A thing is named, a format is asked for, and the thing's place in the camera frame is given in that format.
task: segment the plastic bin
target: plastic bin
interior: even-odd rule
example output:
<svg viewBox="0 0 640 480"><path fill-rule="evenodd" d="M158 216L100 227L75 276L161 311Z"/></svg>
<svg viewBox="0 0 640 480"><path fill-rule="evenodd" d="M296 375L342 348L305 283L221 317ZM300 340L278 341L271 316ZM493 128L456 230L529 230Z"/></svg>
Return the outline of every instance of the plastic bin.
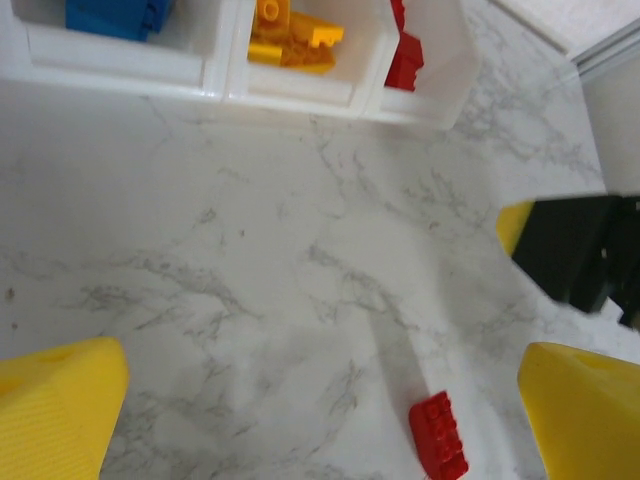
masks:
<svg viewBox="0 0 640 480"><path fill-rule="evenodd" d="M456 0L404 0L405 31L420 38L425 66L416 91L381 87L365 117L389 123L455 124L480 71L480 55Z"/></svg>
<svg viewBox="0 0 640 480"><path fill-rule="evenodd" d="M325 75L251 63L247 50L255 0L239 0L227 99L260 107L359 117L391 66L399 34L389 0L294 0L291 9L341 25L335 68Z"/></svg>
<svg viewBox="0 0 640 480"><path fill-rule="evenodd" d="M5 1L0 23L13 37L10 76L220 100L237 7L236 0L180 0L148 43L67 30L64 0Z"/></svg>
<svg viewBox="0 0 640 480"><path fill-rule="evenodd" d="M247 60L255 0L177 0L148 43L65 29L64 0L0 1L0 77L139 95L223 101L446 130L480 67L460 0L404 0L421 39L416 91L384 86L399 34L390 0L292 0L345 27L336 67L310 75Z"/></svg>

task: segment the black object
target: black object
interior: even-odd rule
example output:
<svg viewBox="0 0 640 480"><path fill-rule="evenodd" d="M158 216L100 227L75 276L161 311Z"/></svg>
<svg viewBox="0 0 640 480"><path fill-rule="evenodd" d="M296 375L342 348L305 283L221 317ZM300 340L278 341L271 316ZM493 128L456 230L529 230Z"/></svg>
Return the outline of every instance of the black object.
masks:
<svg viewBox="0 0 640 480"><path fill-rule="evenodd" d="M512 258L553 300L582 312L611 297L631 328L640 313L640 197L538 201Z"/></svg>

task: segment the blue lego brick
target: blue lego brick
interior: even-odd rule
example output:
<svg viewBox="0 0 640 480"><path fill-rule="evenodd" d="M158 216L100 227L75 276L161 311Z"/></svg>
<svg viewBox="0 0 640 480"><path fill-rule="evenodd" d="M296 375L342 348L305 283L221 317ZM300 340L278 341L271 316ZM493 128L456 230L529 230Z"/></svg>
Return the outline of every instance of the blue lego brick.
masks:
<svg viewBox="0 0 640 480"><path fill-rule="evenodd" d="M146 41L159 32L172 0L67 0L66 25L72 30Z"/></svg>

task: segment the yellow toy pieces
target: yellow toy pieces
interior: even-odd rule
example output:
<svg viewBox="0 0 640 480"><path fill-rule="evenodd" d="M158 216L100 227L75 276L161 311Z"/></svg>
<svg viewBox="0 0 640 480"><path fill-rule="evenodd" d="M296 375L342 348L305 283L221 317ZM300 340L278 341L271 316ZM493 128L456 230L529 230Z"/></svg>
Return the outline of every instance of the yellow toy pieces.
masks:
<svg viewBox="0 0 640 480"><path fill-rule="evenodd" d="M129 382L117 340L0 362L0 478L98 478Z"/></svg>
<svg viewBox="0 0 640 480"><path fill-rule="evenodd" d="M533 343L518 385L550 480L638 478L640 365Z"/></svg>
<svg viewBox="0 0 640 480"><path fill-rule="evenodd" d="M336 60L331 47L344 28L291 11L289 0L256 0L248 58L251 62L323 74Z"/></svg>

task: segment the marble surface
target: marble surface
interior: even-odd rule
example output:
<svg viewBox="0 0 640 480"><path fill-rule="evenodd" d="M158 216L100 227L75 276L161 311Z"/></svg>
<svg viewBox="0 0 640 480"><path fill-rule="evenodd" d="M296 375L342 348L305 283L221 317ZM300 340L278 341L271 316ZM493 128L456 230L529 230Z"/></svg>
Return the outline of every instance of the marble surface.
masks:
<svg viewBox="0 0 640 480"><path fill-rule="evenodd" d="M498 246L502 205L603 185L572 67L467 10L485 63L447 134L0 85L0 351L123 342L102 478L421 479L406 415L440 389L468 478L544 478L526 345L640 361Z"/></svg>

